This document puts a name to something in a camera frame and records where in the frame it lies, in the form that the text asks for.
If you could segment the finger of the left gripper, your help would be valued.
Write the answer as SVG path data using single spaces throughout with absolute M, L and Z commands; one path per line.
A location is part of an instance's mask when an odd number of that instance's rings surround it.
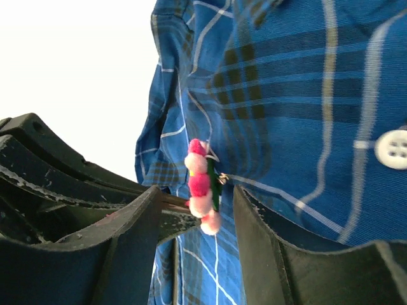
M 37 115 L 1 120 L 1 243 L 157 245 L 198 224 L 183 199 L 86 161 Z

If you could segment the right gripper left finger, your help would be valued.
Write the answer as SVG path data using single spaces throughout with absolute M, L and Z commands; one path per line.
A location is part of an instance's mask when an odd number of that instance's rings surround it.
M 1 238 L 1 304 L 147 304 L 162 193 L 55 243 Z

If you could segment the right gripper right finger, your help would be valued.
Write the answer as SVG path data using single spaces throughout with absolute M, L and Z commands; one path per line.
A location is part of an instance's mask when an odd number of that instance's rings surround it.
M 234 188 L 248 304 L 405 304 L 406 242 L 356 247 L 323 238 Z

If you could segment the pink pompom brooch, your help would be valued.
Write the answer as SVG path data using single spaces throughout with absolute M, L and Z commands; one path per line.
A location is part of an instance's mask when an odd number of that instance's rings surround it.
M 224 173 L 217 173 L 218 157 L 208 142 L 191 140 L 184 164 L 189 171 L 190 198 L 187 206 L 192 216 L 200 219 L 200 228 L 207 235 L 215 235 L 221 228 L 220 197 L 228 181 Z

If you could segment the blue plaid button shirt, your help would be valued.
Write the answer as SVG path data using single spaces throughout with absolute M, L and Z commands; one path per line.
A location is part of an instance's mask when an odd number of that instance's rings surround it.
M 156 250 L 150 304 L 248 304 L 233 190 L 323 238 L 406 238 L 405 1 L 157 1 L 137 180 L 183 198 L 188 144 L 228 176 L 215 236 Z

